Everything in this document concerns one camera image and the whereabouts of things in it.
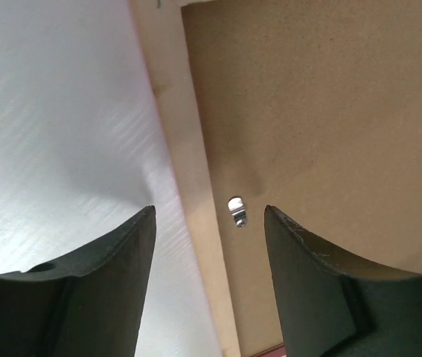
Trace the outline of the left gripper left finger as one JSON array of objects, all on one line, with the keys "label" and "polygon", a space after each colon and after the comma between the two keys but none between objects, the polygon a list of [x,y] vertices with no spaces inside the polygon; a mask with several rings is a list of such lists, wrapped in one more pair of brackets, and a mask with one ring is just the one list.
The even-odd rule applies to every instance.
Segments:
[{"label": "left gripper left finger", "polygon": [[0,356],[133,356],[156,210],[26,272],[0,274]]}]

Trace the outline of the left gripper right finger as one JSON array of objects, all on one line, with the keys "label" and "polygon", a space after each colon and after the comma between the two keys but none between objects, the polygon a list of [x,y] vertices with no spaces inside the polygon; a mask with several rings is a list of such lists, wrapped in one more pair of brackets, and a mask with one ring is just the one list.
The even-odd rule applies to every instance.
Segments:
[{"label": "left gripper right finger", "polygon": [[422,356],[422,274],[367,260],[267,206],[264,230],[289,356]]}]

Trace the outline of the brown cardboard backing board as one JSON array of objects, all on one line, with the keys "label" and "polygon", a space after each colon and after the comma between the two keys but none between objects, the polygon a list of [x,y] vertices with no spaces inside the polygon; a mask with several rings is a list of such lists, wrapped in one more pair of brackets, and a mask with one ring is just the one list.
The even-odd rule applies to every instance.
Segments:
[{"label": "brown cardboard backing board", "polygon": [[182,19],[241,353],[282,341],[267,205],[422,273],[422,1],[210,1]]}]

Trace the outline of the pink wooden picture frame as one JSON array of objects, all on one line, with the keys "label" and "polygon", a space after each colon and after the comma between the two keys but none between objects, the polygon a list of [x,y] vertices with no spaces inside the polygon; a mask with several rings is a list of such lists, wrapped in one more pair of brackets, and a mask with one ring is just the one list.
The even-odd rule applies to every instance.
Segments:
[{"label": "pink wooden picture frame", "polygon": [[241,356],[182,20],[186,5],[130,3],[218,341],[225,356]]}]

